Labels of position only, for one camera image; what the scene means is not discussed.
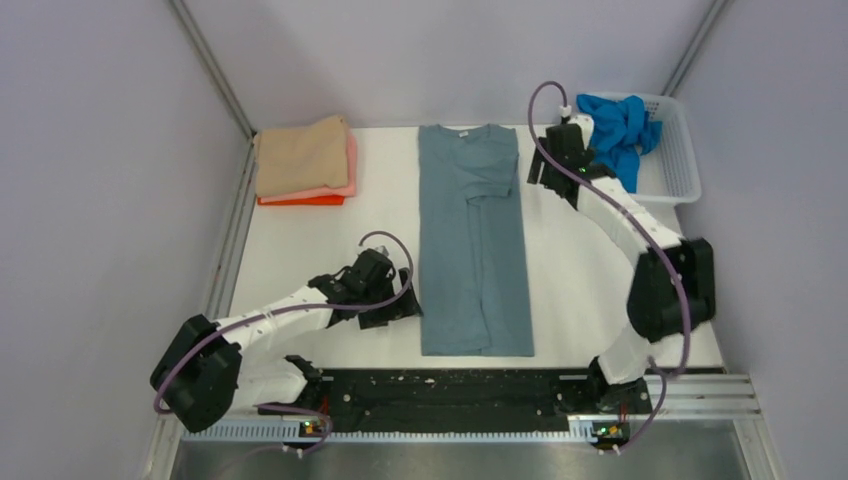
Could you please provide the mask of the grey blue t shirt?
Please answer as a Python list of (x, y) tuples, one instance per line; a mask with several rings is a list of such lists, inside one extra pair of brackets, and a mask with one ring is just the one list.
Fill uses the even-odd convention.
[(535, 354), (515, 130), (418, 130), (425, 356)]

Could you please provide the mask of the aluminium frame rail front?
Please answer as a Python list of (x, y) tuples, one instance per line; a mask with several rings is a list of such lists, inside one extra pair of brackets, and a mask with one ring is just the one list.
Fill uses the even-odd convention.
[[(663, 419), (707, 419), (732, 416), (756, 415), (760, 407), (755, 399), (751, 382), (742, 376), (719, 373), (712, 370), (697, 370), (684, 374), (668, 384), (661, 377), (647, 374), (645, 381), (653, 409)], [(226, 416), (257, 413), (268, 415), (274, 405), (265, 409), (251, 409)], [(650, 414), (635, 415), (626, 420), (642, 420)], [(616, 422), (603, 415), (573, 415), (569, 421), (600, 420)]]

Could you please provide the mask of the aluminium frame post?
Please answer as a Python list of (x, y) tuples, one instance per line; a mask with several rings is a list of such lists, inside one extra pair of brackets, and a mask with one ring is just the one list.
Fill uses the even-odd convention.
[(727, 11), (735, 3), (734, 0), (713, 0), (709, 4), (687, 46), (666, 81), (661, 94), (674, 97), (685, 84), (691, 70), (699, 58), (703, 48), (721, 22)]
[(213, 89), (223, 102), (228, 115), (236, 123), (244, 137), (251, 139), (255, 134), (255, 129), (248, 120), (225, 72), (219, 65), (211, 46), (202, 33), (189, 6), (183, 0), (166, 0), (165, 4), (174, 16), (185, 39), (192, 48), (196, 59), (209, 78)]

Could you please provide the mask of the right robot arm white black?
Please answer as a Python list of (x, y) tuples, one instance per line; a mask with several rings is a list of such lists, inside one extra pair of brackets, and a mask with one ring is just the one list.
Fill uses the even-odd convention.
[(528, 181), (553, 191), (592, 220), (633, 267), (628, 325), (589, 365), (586, 397), (600, 412), (637, 399), (653, 344), (691, 333), (716, 315), (714, 251), (657, 220), (607, 166), (594, 160), (583, 129), (561, 122), (536, 141)]

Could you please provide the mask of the aluminium frame post left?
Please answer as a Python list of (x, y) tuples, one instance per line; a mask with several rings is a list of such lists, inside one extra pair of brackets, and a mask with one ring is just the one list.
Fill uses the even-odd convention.
[(244, 137), (251, 139), (255, 134), (255, 129), (248, 120), (225, 72), (219, 65), (211, 46), (202, 33), (189, 6), (183, 0), (166, 0), (165, 4), (174, 16), (185, 39), (192, 48), (196, 59), (209, 78), (213, 89), (223, 102), (228, 115), (236, 123)]

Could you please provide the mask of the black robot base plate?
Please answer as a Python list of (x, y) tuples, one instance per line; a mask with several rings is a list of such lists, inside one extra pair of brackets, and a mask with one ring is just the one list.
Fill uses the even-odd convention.
[(645, 381), (608, 386), (580, 369), (327, 369), (290, 404), (336, 433), (557, 432), (573, 415), (653, 409)]

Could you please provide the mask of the aluminium frame post right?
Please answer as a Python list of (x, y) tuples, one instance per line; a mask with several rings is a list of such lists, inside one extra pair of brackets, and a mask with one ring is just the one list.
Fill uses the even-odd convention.
[(721, 22), (727, 11), (735, 3), (734, 0), (713, 0), (709, 4), (687, 46), (666, 81), (661, 94), (674, 97), (685, 84), (691, 70), (699, 58), (703, 48)]

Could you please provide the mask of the white plastic laundry basket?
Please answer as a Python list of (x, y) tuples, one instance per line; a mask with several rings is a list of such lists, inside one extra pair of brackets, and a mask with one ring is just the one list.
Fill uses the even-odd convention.
[(632, 194), (642, 204), (678, 205), (693, 203), (701, 196), (696, 156), (683, 106), (668, 96), (650, 94), (593, 92), (590, 95), (611, 100), (641, 97), (653, 120), (663, 122), (658, 147), (641, 156), (638, 189)]

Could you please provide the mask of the pink folded t shirt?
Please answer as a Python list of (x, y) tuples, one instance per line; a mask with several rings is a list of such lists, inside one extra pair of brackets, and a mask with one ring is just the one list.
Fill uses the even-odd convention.
[(262, 198), (270, 198), (271, 200), (289, 200), (289, 199), (304, 199), (322, 195), (340, 195), (345, 197), (346, 199), (349, 197), (353, 197), (357, 193), (357, 160), (358, 160), (358, 148), (355, 136), (349, 132), (347, 134), (347, 143), (346, 143), (346, 156), (347, 156), (347, 174), (348, 174), (348, 183), (339, 188), (330, 188), (330, 187), (317, 187), (313, 189), (307, 189), (299, 192), (276, 195), (276, 196), (258, 196)]

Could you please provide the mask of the bright blue t shirt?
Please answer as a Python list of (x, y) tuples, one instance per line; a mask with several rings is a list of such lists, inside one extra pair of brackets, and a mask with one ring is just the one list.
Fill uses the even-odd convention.
[(635, 194), (641, 156), (658, 147), (663, 122), (653, 120), (645, 101), (635, 95), (611, 100), (580, 94), (576, 100), (579, 110), (594, 121), (590, 147), (595, 151), (595, 162), (610, 168), (624, 189)]

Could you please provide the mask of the orange folded t shirt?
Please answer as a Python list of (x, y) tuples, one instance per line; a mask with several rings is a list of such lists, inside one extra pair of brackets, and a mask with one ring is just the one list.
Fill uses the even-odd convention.
[(322, 195), (304, 199), (271, 200), (257, 198), (257, 204), (262, 206), (341, 206), (346, 198), (340, 195)]

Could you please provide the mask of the beige folded t shirt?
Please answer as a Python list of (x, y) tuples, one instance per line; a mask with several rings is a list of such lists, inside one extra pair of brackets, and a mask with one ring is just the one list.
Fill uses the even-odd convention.
[(351, 177), (348, 134), (347, 121), (340, 115), (307, 126), (258, 132), (253, 138), (257, 195), (346, 187)]

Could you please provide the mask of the aluminium side rail left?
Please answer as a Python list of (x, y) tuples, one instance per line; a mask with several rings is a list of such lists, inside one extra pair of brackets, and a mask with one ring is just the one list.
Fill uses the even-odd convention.
[(237, 162), (235, 184), (227, 197), (221, 217), (222, 229), (216, 239), (210, 277), (201, 306), (201, 313), (207, 318), (228, 316), (253, 210), (255, 171), (253, 141), (248, 140)]

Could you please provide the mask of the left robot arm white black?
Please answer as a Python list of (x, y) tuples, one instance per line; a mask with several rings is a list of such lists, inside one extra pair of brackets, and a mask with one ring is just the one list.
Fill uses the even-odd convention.
[(228, 414), (268, 405), (302, 414), (314, 410), (322, 375), (285, 347), (351, 319), (367, 330), (420, 315), (412, 273), (369, 248), (351, 265), (318, 275), (262, 308), (216, 320), (189, 318), (151, 374), (156, 407), (191, 433)]

